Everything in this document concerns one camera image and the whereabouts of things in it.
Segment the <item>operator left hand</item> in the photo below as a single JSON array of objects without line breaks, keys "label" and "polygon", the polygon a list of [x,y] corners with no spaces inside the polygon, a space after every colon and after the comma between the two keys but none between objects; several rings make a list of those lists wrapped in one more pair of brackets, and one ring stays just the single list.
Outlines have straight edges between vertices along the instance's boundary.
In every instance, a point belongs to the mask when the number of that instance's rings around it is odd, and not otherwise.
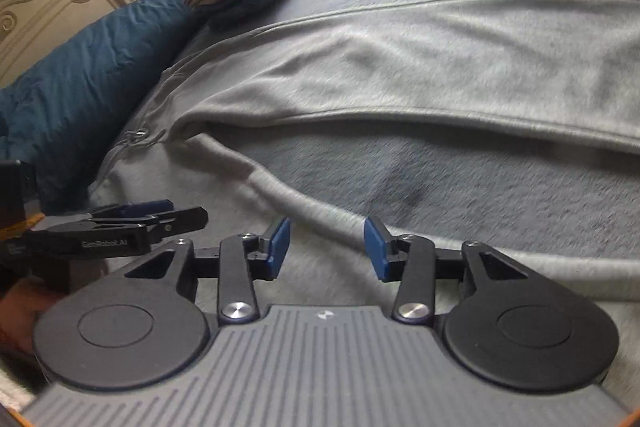
[{"label": "operator left hand", "polygon": [[32,332],[41,313],[65,298],[40,281],[23,279],[1,296],[1,349],[32,354]]}]

